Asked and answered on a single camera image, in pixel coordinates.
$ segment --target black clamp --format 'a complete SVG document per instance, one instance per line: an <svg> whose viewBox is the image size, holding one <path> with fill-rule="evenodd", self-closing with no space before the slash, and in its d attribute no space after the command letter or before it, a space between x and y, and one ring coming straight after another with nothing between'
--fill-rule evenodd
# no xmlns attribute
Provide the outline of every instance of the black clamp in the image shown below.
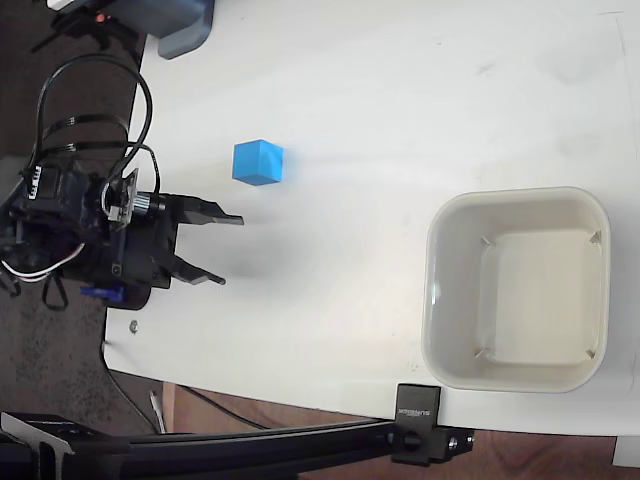
<svg viewBox="0 0 640 480"><path fill-rule="evenodd" d="M437 425L440 387L398 385L391 460L426 467L470 452L473 430Z"/></svg>

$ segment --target robotic arm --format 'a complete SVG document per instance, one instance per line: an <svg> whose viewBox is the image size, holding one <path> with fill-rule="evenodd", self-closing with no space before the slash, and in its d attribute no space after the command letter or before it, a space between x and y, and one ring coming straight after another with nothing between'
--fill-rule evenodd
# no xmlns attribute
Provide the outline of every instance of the robotic arm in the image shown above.
<svg viewBox="0 0 640 480"><path fill-rule="evenodd" d="M113 63L113 57L106 58ZM153 192L138 192L137 169L126 178L114 170L125 169L132 146L139 144L151 151L141 139L136 143L79 142L42 148L42 141L52 132L94 121L122 123L109 115L72 117L43 130L30 159L0 160L0 288L18 296L21 283L44 282L43 301L49 308L61 310L68 301L60 278L75 279L91 285L83 288L83 293L102 298L109 307L138 310L146 304L152 288L169 288L172 278L192 285L204 281L224 285L224 278L175 255L178 226L243 225L242 217L227 215L214 202L160 193L159 173ZM84 168L85 159L65 155L124 147L131 148L129 154L119 160L124 163L116 162L120 168L114 167L109 176L90 173ZM48 300L52 281L62 305Z"/></svg>

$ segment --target black cable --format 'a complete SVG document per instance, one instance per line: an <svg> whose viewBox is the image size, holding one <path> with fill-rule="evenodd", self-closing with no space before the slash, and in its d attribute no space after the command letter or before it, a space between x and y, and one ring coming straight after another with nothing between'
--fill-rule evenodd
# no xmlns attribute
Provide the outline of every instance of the black cable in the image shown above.
<svg viewBox="0 0 640 480"><path fill-rule="evenodd" d="M137 81L137 83L142 88L142 93L144 94L145 102L147 104L147 111L145 113L144 124L142 126L140 135L138 136L137 140L133 142L133 144L131 145L131 150L129 151L129 153L123 156L120 160L118 160L114 165L114 167L111 169L110 176L105 180L104 186L103 186L103 190L106 190L108 186L111 184L111 182L113 182L113 180L118 178L122 174L124 169L127 168L127 165L129 165L133 157L136 155L136 153L138 153L138 150L140 150L140 148L144 144L144 140L147 137L147 134L149 133L149 128L151 127L151 118L153 116L153 102L151 99L151 90L149 90L149 86L147 85L147 82L144 80L142 75L140 75L140 73L137 70L127 65L127 63L124 60L111 55L92 53L89 55L83 55L81 57L74 58L62 64L60 67L58 67L56 71L53 72L53 74L51 74L51 76L47 79L44 86L42 87L42 90L40 91L40 98L38 99L38 107L36 111L36 141L33 147L33 153L28 165L28 169L33 168L34 165L40 161L42 156L44 113L45 113L44 107L47 101L47 97L49 95L49 89L55 83L58 76L62 72L67 70L69 67L80 65L87 62L109 63L127 72Z"/></svg>
<svg viewBox="0 0 640 480"><path fill-rule="evenodd" d="M127 395L127 393L122 389L122 387L120 386L120 384L118 383L118 381L115 379L115 377L113 376L113 374L111 373L111 370L109 370L109 366L107 365L107 361L104 358L104 346L107 342L107 315L105 313L104 316L104 324L102 326L102 343L100 344L100 363L102 363L102 366L104 367L104 371L106 372L107 376L109 377L109 379L111 380L111 383L113 384L113 386L116 388L116 390L120 393L120 395L122 395L122 397L127 401L127 403L131 406L131 408L133 408L133 410L140 416L140 418L142 418L145 423L151 428L151 430L153 431L153 433L155 435L160 435L160 429L156 426L155 423L153 423L153 421L140 409L140 407L138 407L138 405L136 405L136 402L134 402L131 397L129 397L129 395Z"/></svg>
<svg viewBox="0 0 640 480"><path fill-rule="evenodd" d="M110 150L114 148L128 148L133 146L133 142L76 142L68 143L66 145L59 145L56 147L49 147L42 151L41 158L44 159L50 155L59 155L61 153L73 153L82 150ZM142 144L141 150L146 150L151 156L153 162L153 169L155 172L155 186L153 188L154 193L160 193L160 168L158 167L158 159L151 147Z"/></svg>
<svg viewBox="0 0 640 480"><path fill-rule="evenodd" d="M49 125L42 132L42 140L45 140L50 135L69 127L75 127L76 125L82 125L83 123L111 123L120 127L124 133L124 138L129 137L129 125L124 119L117 115L110 115L107 113L96 113L89 115L76 115L73 117L58 120L57 122Z"/></svg>
<svg viewBox="0 0 640 480"><path fill-rule="evenodd" d="M261 424L259 424L257 422L254 422L253 420L249 420L248 418L244 418L243 416L232 412L231 410L229 410L229 409L223 407L222 405L220 405L215 400L211 400L206 395L201 394L200 392L198 392L197 390L194 390L191 387L186 387L184 385L179 385L179 387L182 388L185 392L189 392L191 395L194 395L194 396L198 397L203 402L208 403L212 407L215 407L218 410L220 410L225 415L229 415L231 418L235 418L236 420L238 420L241 423L244 423L245 425L249 425L250 427L257 428L258 430L269 430L269 427L265 427L264 425L261 425Z"/></svg>

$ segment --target white wire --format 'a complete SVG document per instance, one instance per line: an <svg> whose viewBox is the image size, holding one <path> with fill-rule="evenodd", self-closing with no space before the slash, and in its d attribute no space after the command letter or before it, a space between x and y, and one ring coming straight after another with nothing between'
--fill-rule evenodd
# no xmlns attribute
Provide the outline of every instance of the white wire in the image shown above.
<svg viewBox="0 0 640 480"><path fill-rule="evenodd" d="M51 272L53 272L55 269L61 267L62 265L64 265L67 262L70 262L71 260L76 258L78 255L80 255L80 252L82 251L83 248L84 248L84 243L81 243L80 245L78 245L78 248L76 248L73 251L73 253L71 253L71 255L69 255L67 258L62 259L58 263L56 263L54 265L51 265L49 268L45 268L44 270L40 270L39 272L33 272L33 273L18 272L17 270L15 270L11 265L9 265L4 260L2 261L2 264L5 266L5 268L7 270L9 270L11 273L13 273L16 277L19 277L20 280L35 279L35 278L38 278L38 277L42 277L43 275L47 276ZM43 278L39 278L38 280L34 280L34 282L37 282L37 281L39 282Z"/></svg>
<svg viewBox="0 0 640 480"><path fill-rule="evenodd" d="M18 276L16 276L16 278L24 283L38 283L44 280L45 278L47 278L48 276L49 274L47 273L46 275L43 275L41 277L36 277L36 278L24 278L24 277L18 277Z"/></svg>

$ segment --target gray plastic part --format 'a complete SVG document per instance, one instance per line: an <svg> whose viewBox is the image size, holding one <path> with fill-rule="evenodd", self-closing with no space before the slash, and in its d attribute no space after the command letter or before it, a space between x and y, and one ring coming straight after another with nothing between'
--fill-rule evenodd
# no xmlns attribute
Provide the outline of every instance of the gray plastic part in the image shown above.
<svg viewBox="0 0 640 480"><path fill-rule="evenodd" d="M215 0L117 0L105 13L158 38L167 60L195 50L209 37Z"/></svg>

